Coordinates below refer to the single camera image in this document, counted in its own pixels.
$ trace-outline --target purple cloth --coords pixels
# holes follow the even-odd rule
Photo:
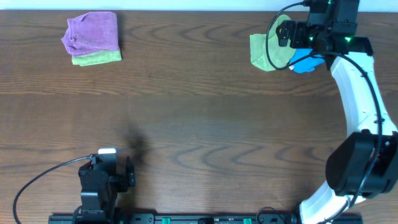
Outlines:
[[[61,40],[73,57],[100,50],[119,50],[118,22],[113,12],[89,12],[68,19],[68,26]]]

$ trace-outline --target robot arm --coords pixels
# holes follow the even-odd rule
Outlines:
[[[374,76],[373,57],[357,52],[350,52],[348,57],[368,73],[379,100],[382,117],[385,119],[382,125],[383,134],[392,136],[394,132],[397,132],[397,128],[392,123],[382,102]],[[377,124],[374,122],[377,120],[375,105],[368,84],[358,69],[345,59],[336,58],[331,66],[331,74],[337,82],[343,101],[347,121],[347,137],[352,133],[360,133],[362,130],[369,130],[371,134],[377,134]],[[325,181],[309,199],[300,204],[301,221],[304,224],[316,224],[327,220],[346,207],[347,201],[352,198],[352,195],[337,196]],[[356,203],[364,200],[365,198],[359,197]]]
[[[340,90],[347,121],[347,139],[327,160],[326,181],[300,204],[301,222],[315,224],[330,222],[348,205],[392,189],[397,181],[398,134],[377,87],[370,41],[354,36],[359,0],[304,0],[301,4],[310,7],[308,20],[281,23],[276,29],[279,46],[285,47],[290,40],[291,48],[313,49],[309,57],[324,56]]]

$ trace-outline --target blue object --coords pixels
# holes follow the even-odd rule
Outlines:
[[[162,219],[162,224],[171,224],[172,219],[171,218],[163,218]]]
[[[294,62],[297,59],[300,59],[304,56],[307,56],[311,53],[312,49],[297,49],[296,53],[294,53],[292,59],[290,59],[290,62]],[[307,58],[302,60],[299,63],[296,63],[294,65],[293,71],[297,73],[304,73],[304,72],[312,72],[315,70],[315,67],[325,63],[324,59],[321,58]]]
[[[251,218],[244,218],[243,224],[251,224]]]

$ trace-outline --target green cloth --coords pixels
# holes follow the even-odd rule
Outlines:
[[[285,20],[290,20],[289,16],[281,15],[269,31],[268,51],[272,63],[277,67],[285,66],[293,57],[296,49],[290,47],[290,40],[286,47],[279,47],[278,36],[276,35],[277,26]],[[266,34],[250,35],[250,61],[251,63],[266,72],[274,71],[274,67],[269,63],[266,54]]]
[[[72,64],[87,66],[97,65],[101,63],[117,62],[122,60],[120,50],[101,50],[91,54],[86,54],[78,57],[72,57]]]

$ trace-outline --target table surface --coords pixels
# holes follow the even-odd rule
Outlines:
[[[251,65],[249,35],[273,12],[116,11],[121,62],[74,66],[61,43],[83,11],[0,12],[0,219],[45,169],[117,147],[136,165],[127,212],[256,213],[293,209],[325,180],[346,137],[325,66],[299,75]],[[304,12],[289,12],[305,19]],[[361,13],[379,87],[398,121],[398,14]],[[20,197],[23,223],[80,205],[82,162],[49,173]],[[398,222],[398,190],[356,207],[366,223]]]

